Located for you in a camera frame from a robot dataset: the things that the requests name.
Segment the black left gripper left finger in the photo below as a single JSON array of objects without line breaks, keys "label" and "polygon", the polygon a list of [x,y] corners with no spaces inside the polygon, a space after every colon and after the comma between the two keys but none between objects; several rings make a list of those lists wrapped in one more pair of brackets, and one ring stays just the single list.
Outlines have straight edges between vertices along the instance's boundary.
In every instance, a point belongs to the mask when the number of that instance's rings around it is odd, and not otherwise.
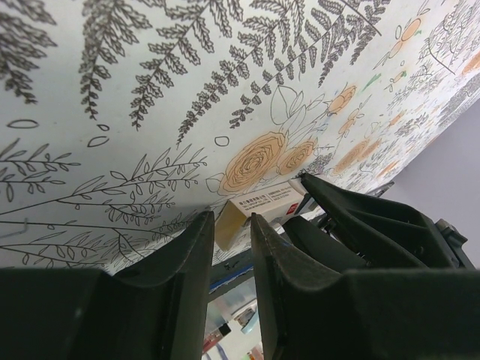
[{"label": "black left gripper left finger", "polygon": [[215,216],[134,265],[1,271],[3,359],[200,359]]}]

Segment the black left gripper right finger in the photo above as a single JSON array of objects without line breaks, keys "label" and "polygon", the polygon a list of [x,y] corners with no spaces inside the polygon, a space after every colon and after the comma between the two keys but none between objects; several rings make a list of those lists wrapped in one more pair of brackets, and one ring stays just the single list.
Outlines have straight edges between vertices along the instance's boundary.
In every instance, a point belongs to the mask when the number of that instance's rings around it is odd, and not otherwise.
[{"label": "black left gripper right finger", "polygon": [[337,273],[250,221],[266,359],[477,359],[479,272]]}]

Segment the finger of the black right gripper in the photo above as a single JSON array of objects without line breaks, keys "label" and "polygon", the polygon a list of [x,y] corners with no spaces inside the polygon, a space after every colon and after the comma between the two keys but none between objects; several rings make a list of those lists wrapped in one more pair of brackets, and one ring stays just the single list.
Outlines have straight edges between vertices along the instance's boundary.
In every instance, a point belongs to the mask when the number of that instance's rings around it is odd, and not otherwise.
[{"label": "finger of the black right gripper", "polygon": [[289,219],[283,228],[300,251],[333,271],[367,268],[367,262],[359,255],[303,217]]},{"label": "finger of the black right gripper", "polygon": [[334,221],[333,233],[379,268],[467,269],[466,239],[415,208],[344,190],[305,173],[301,184]]}]

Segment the small staple box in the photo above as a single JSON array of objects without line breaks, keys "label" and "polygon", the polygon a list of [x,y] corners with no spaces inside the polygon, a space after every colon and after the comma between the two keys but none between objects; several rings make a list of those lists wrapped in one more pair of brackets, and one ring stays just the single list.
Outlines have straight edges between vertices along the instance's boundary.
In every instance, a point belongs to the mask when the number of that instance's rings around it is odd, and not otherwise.
[{"label": "small staple box", "polygon": [[222,251],[231,251],[250,238],[252,214],[277,227],[297,215],[307,202],[307,191],[298,178],[234,197],[216,221],[216,244]]}]

